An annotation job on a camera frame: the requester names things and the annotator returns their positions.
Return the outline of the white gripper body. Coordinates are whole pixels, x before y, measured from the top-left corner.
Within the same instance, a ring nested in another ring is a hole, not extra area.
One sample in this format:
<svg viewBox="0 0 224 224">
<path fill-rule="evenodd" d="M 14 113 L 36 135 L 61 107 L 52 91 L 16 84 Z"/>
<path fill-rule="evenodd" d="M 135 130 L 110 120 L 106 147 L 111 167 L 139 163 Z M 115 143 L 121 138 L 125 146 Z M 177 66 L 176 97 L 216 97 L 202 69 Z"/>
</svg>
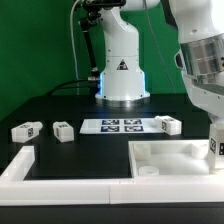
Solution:
<svg viewBox="0 0 224 224">
<path fill-rule="evenodd" d="M 213 123 L 224 123 L 224 94 L 198 87 L 184 71 L 182 71 L 182 78 L 192 104 L 206 111 Z"/>
</svg>

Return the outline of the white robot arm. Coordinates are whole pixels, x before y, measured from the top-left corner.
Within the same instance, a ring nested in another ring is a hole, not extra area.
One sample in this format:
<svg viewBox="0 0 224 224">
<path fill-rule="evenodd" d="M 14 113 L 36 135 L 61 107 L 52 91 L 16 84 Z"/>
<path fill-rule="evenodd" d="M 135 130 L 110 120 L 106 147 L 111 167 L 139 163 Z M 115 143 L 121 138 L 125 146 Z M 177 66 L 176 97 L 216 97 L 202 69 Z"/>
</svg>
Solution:
<svg viewBox="0 0 224 224">
<path fill-rule="evenodd" d="M 149 96 L 139 67 L 138 31 L 120 13 L 157 5 L 167 24 L 178 31 L 175 63 L 191 102 L 214 123 L 224 121 L 224 0 L 126 0 L 121 7 L 103 7 L 106 67 L 97 98 L 130 103 Z"/>
</svg>

